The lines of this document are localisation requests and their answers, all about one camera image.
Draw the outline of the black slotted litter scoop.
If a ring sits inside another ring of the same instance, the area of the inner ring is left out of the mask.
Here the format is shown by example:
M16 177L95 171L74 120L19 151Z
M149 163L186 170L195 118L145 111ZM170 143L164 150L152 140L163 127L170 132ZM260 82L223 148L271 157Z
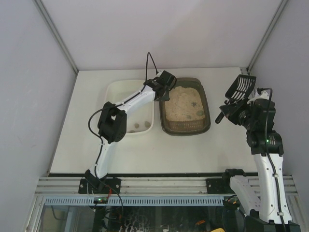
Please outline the black slotted litter scoop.
M227 100L225 101L224 105L240 101L247 102L249 100L249 95L252 93L255 87L255 83L256 76L239 74L225 93ZM219 124L224 117L224 112L221 111L217 116L215 123Z

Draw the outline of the brown plastic litter box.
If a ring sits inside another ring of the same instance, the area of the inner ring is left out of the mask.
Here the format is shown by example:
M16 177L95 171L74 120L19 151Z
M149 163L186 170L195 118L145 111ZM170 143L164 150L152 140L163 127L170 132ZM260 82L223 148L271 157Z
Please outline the brown plastic litter box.
M192 77L177 79L169 92L169 101L159 103L162 130L172 136L190 136L207 132L211 117L207 97L200 80ZM203 116L197 116L202 110Z

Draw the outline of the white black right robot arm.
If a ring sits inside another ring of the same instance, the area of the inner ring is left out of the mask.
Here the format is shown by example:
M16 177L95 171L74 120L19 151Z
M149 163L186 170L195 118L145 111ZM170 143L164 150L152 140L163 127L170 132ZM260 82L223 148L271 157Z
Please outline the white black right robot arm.
M270 99L229 99L220 106L216 123L226 117L246 129L247 144L251 149L259 178L260 194L249 186L242 175L230 177L229 186L245 211L248 232L299 232L289 211L283 181L283 142L273 130L275 103Z

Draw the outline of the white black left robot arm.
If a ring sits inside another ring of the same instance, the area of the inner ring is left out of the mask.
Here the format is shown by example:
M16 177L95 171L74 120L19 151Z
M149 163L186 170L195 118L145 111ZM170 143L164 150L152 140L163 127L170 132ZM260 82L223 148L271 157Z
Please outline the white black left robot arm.
M93 167L85 172L88 183L99 189L105 185L112 148L126 135L127 119L135 111L153 101L168 101L169 92L177 78L167 71L160 71L148 79L143 87L118 103L106 102L88 120L88 129L100 139L100 150Z

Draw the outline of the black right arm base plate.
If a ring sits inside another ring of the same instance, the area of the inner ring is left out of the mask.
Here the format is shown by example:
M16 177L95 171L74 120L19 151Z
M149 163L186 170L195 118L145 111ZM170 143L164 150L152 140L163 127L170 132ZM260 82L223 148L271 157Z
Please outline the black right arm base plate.
M206 187L208 194L234 194L229 183L222 178L207 178Z

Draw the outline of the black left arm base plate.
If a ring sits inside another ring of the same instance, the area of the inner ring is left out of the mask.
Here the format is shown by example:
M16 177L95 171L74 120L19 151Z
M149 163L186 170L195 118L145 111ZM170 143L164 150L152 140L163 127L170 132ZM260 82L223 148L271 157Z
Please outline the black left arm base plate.
M108 194L108 193L120 193L121 179L119 178L107 178L102 180L104 184L99 183L98 187L93 187L89 182L83 178L80 181L78 193L79 194Z

